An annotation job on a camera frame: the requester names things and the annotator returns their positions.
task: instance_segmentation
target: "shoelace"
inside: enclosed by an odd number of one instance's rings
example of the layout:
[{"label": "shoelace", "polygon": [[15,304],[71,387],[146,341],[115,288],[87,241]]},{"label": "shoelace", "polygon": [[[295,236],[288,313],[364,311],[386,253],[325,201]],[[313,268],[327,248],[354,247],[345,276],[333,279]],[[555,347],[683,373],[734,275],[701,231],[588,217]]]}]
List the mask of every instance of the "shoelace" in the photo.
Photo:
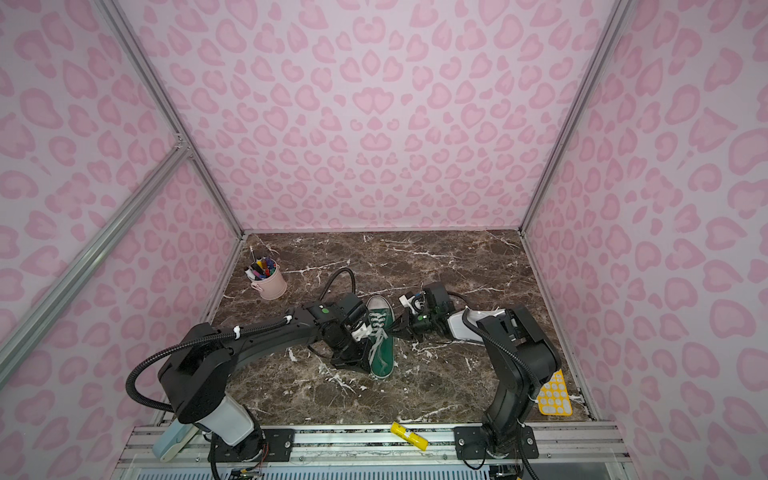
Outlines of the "shoelace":
[{"label": "shoelace", "polygon": [[[368,363],[373,364],[373,359],[376,357],[376,354],[379,352],[379,347],[382,345],[382,343],[384,343],[384,340],[388,338],[386,332],[384,331],[386,314],[371,312],[369,318],[371,320],[371,327],[373,328],[372,335],[374,338],[376,338],[376,341],[373,343],[373,346],[371,347],[370,354],[368,355]],[[385,362],[384,359],[380,359],[380,360],[385,367],[389,366],[389,364]]]}]

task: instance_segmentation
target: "yellow keypad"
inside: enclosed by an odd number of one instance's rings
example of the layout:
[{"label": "yellow keypad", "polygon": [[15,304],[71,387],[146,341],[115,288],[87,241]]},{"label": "yellow keypad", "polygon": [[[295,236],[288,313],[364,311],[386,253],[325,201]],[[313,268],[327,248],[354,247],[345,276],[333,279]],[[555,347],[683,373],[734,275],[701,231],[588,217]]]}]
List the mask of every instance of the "yellow keypad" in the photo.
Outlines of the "yellow keypad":
[{"label": "yellow keypad", "polygon": [[571,416],[573,414],[562,370],[555,372],[551,380],[541,386],[537,400],[538,411],[542,415]]}]

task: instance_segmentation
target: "yellow tube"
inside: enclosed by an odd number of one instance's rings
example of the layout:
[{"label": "yellow tube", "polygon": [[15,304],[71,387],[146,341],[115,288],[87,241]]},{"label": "yellow tube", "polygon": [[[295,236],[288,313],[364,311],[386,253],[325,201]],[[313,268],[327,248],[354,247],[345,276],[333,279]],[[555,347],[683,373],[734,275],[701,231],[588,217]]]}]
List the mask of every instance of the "yellow tube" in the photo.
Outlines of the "yellow tube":
[{"label": "yellow tube", "polygon": [[389,431],[410,443],[411,445],[415,446],[419,450],[425,451],[427,449],[427,445],[429,445],[429,442],[427,442],[426,439],[406,429],[398,422],[393,422],[392,427],[389,428]]}]

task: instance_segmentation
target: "pen holder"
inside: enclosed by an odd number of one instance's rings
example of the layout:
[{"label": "pen holder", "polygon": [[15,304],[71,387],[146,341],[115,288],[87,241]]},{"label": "pen holder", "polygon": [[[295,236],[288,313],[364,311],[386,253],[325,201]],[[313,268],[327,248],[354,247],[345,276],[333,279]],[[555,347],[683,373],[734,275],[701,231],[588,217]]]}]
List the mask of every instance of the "pen holder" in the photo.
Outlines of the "pen holder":
[{"label": "pen holder", "polygon": [[275,273],[269,275],[264,280],[252,280],[250,287],[256,290],[261,298],[265,300],[274,300],[280,298],[288,288],[283,274],[280,272],[280,265],[275,263]]}]

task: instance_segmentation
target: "pink patterned wallpaper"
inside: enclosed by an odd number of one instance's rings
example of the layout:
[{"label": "pink patterned wallpaper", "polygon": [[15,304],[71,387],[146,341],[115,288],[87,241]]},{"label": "pink patterned wallpaper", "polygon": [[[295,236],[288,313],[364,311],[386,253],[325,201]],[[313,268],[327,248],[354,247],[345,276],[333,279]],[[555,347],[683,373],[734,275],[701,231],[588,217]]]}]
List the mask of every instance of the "pink patterned wallpaper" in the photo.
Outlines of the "pink patterned wallpaper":
[{"label": "pink patterned wallpaper", "polygon": [[613,0],[122,7],[246,228],[517,227]]},{"label": "pink patterned wallpaper", "polygon": [[87,0],[0,5],[0,344],[173,138]]},{"label": "pink patterned wallpaper", "polygon": [[[154,414],[125,395],[125,377],[201,321],[234,243],[183,164],[0,392],[0,477],[108,474]],[[156,375],[138,385],[159,399]]]},{"label": "pink patterned wallpaper", "polygon": [[765,478],[768,3],[643,0],[530,238],[642,478]]}]

